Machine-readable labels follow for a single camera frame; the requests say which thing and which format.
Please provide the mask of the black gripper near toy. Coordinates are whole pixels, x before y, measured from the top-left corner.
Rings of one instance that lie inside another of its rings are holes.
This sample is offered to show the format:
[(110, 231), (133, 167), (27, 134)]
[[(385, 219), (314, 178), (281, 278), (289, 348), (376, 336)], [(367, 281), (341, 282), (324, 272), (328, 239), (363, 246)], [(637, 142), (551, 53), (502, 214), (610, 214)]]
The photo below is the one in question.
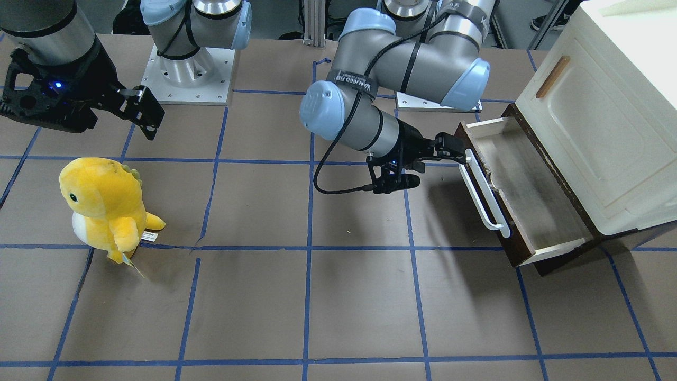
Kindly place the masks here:
[(62, 132), (82, 133), (98, 118), (92, 108), (131, 121), (155, 139), (164, 108), (145, 85), (125, 88), (98, 37), (84, 56), (63, 65), (39, 65), (26, 48), (11, 53), (1, 114), (14, 121)]

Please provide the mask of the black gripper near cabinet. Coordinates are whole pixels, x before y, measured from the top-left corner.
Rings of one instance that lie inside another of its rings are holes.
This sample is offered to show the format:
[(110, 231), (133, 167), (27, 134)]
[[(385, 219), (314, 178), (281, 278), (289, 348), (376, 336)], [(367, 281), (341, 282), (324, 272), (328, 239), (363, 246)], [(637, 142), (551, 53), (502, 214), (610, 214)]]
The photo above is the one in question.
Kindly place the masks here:
[(425, 165), (419, 161), (452, 160), (466, 164), (466, 147), (462, 139), (446, 132), (440, 132), (435, 139), (424, 138), (421, 133), (403, 121), (398, 123), (396, 144), (384, 157), (368, 158), (366, 164), (371, 177), (367, 191), (375, 194), (390, 194), (395, 191), (415, 188), (420, 178), (406, 174), (404, 170), (425, 172)]

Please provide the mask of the grey robot arm near cabinet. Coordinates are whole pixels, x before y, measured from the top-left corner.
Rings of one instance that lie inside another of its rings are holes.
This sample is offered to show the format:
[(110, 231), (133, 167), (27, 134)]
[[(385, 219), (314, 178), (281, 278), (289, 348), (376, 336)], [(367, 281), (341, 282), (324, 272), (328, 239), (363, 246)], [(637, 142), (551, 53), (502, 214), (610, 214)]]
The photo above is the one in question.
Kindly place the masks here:
[(472, 110), (488, 84), (479, 58), (496, 1), (384, 1), (346, 19), (325, 80), (308, 88), (300, 120), (310, 132), (364, 152), (371, 182), (356, 191), (389, 194), (420, 184), (425, 161), (464, 164), (460, 138), (424, 138), (374, 105), (379, 88)]

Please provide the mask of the grey robot arm near toy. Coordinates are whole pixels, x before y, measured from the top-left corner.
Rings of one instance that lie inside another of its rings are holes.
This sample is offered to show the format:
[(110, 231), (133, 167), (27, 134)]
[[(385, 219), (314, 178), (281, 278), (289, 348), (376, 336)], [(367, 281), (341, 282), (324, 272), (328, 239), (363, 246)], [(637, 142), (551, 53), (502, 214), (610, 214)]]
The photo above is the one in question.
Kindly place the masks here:
[[(112, 31), (150, 35), (164, 79), (174, 87), (206, 84), (215, 74), (210, 48), (242, 50), (251, 35), (247, 1), (129, 1)], [(2, 31), (15, 43), (5, 76), (2, 116), (37, 127), (82, 133), (95, 109), (133, 122), (148, 140), (164, 109), (145, 86), (125, 87), (75, 1), (2, 1)]]

